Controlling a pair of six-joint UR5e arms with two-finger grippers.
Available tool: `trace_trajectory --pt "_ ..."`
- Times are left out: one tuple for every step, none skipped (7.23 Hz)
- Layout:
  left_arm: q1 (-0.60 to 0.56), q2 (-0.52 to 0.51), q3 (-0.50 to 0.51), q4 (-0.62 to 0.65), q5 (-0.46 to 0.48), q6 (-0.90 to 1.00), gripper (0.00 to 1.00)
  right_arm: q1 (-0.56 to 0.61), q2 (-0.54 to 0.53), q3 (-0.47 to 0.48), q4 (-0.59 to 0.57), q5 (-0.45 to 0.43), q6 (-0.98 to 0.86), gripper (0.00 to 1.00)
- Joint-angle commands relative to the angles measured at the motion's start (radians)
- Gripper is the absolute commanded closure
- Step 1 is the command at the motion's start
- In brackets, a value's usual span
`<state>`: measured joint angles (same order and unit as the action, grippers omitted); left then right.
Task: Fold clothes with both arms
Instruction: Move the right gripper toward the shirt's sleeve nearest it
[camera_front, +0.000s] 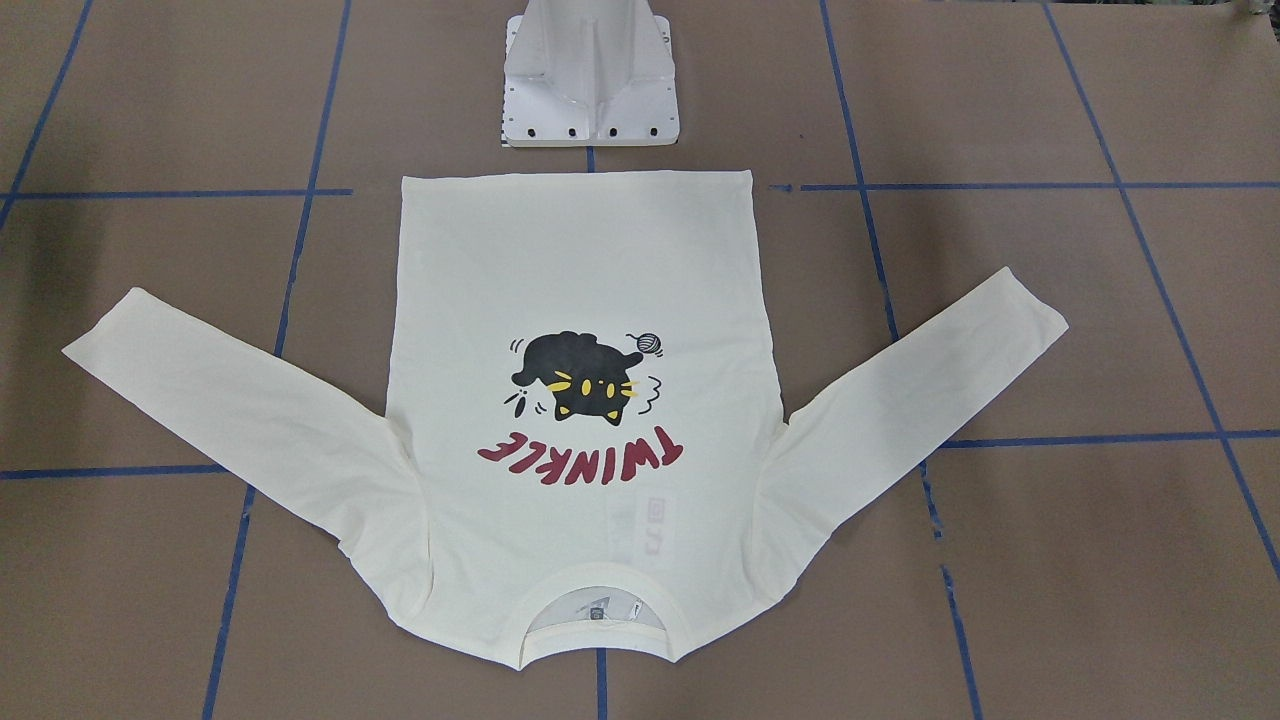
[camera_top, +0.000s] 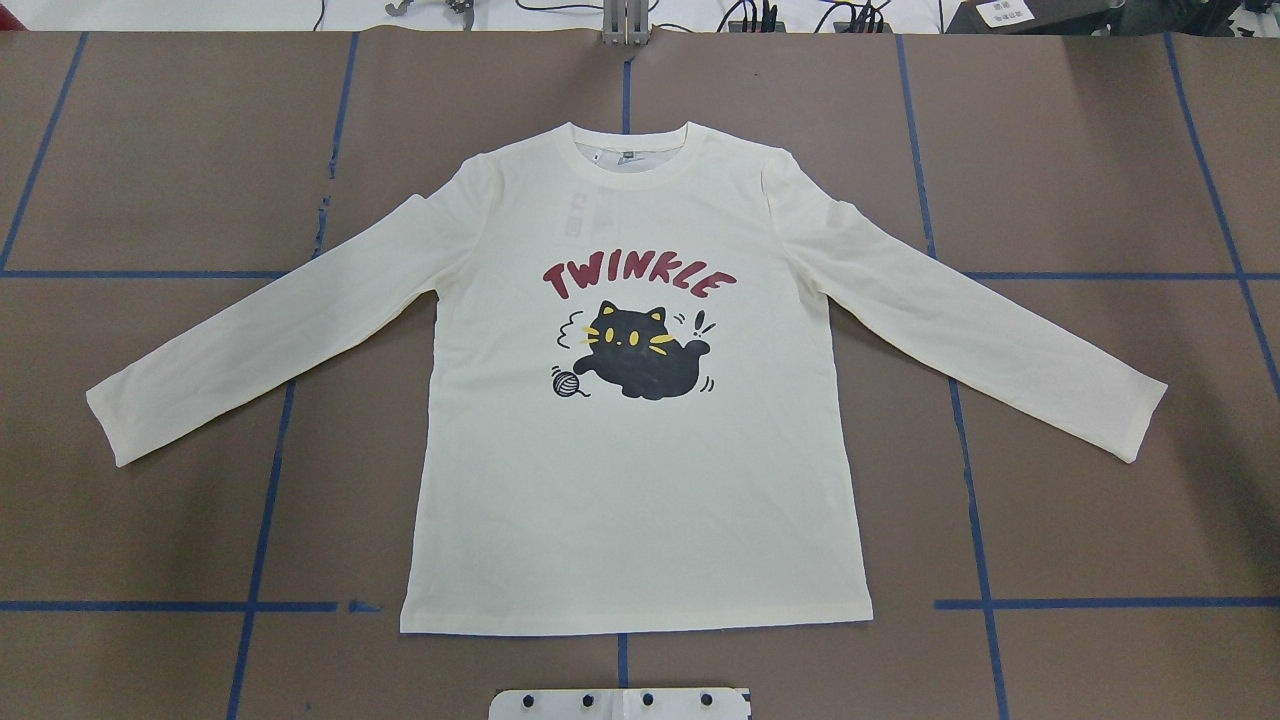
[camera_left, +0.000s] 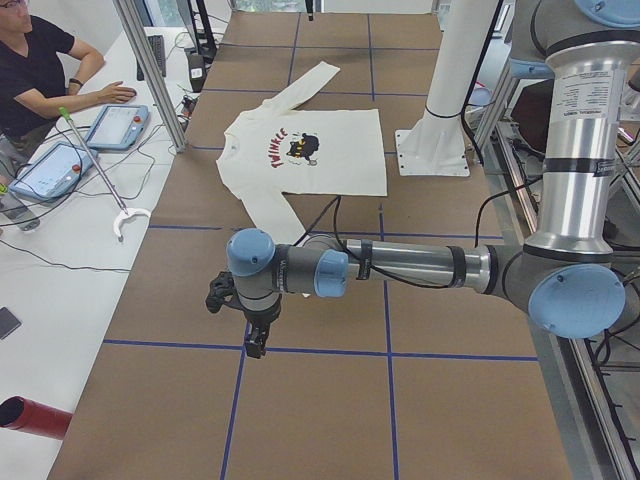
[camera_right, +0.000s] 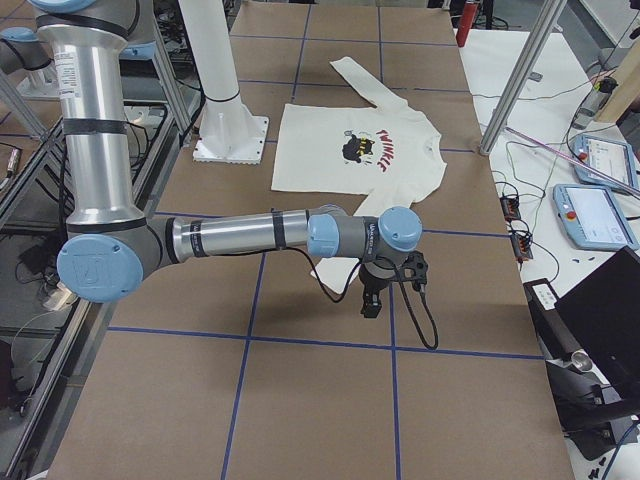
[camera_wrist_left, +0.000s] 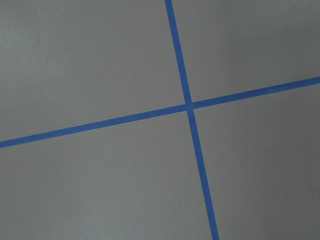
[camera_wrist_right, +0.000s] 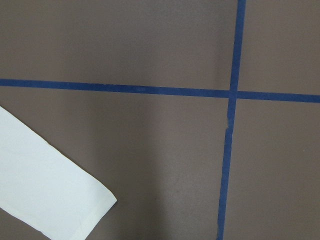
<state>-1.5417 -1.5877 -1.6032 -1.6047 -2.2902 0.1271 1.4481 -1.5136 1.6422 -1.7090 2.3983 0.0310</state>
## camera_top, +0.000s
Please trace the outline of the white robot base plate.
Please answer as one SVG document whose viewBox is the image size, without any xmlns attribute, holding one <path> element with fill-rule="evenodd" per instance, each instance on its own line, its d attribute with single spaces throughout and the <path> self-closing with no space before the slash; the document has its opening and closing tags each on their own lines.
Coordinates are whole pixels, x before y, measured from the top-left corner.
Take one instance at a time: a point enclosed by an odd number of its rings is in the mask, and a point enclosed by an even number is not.
<svg viewBox="0 0 1280 720">
<path fill-rule="evenodd" d="M 489 719 L 750 719 L 750 691 L 730 687 L 502 691 Z"/>
</svg>

